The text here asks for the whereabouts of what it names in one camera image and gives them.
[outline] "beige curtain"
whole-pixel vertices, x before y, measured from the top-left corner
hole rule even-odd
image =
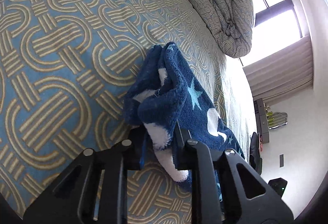
[[[313,85],[313,52],[309,36],[244,67],[253,99],[269,105]]]

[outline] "white patch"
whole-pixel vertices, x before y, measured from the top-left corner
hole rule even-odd
[[[177,170],[173,163],[172,149],[155,151],[155,155],[159,163],[163,166],[166,172],[176,182],[185,181],[188,177],[188,170]]]
[[[147,129],[151,140],[153,141],[154,149],[163,149],[168,145],[170,136],[166,129],[158,126],[155,123],[144,123],[144,126]]]
[[[139,93],[133,97],[133,99],[137,100],[139,103],[142,103],[147,97],[154,95],[156,91],[157,90],[144,90],[142,93]]]
[[[208,133],[213,136],[222,136],[223,140],[227,140],[227,135],[223,132],[218,131],[218,125],[219,125],[219,113],[216,111],[215,108],[210,108],[207,111],[207,130]]]
[[[165,79],[167,78],[166,68],[159,68],[158,69],[159,79],[161,81],[161,86],[164,85]]]

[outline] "folded towel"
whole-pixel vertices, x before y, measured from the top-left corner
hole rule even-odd
[[[129,124],[146,127],[160,164],[174,181],[189,191],[191,173],[178,171],[173,163],[173,130],[177,120],[181,128],[190,131],[192,138],[210,149],[233,148],[244,158],[236,137],[224,125],[173,42],[149,50],[136,82],[125,95],[124,118]]]

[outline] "patterned bed sheet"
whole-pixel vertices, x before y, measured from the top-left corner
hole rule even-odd
[[[175,41],[246,156],[250,87],[188,0],[0,0],[0,191],[22,216],[84,149],[129,132],[122,97],[147,50]],[[189,223],[191,194],[155,159],[130,172],[129,223]]]

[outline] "window frame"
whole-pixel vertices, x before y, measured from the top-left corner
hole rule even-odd
[[[268,6],[268,3],[266,0],[263,0],[264,3],[266,4],[266,6]],[[296,15],[296,11],[294,8],[294,4],[292,0],[284,0],[281,1],[273,6],[268,6],[267,9],[262,10],[261,12],[256,13],[255,15],[255,27],[275,16],[278,16],[281,13],[284,13],[288,10],[292,10],[294,12],[294,16],[297,22],[297,26],[298,29],[300,31],[300,37],[302,38],[302,31],[301,31],[301,26],[300,23],[298,21],[297,15]]]

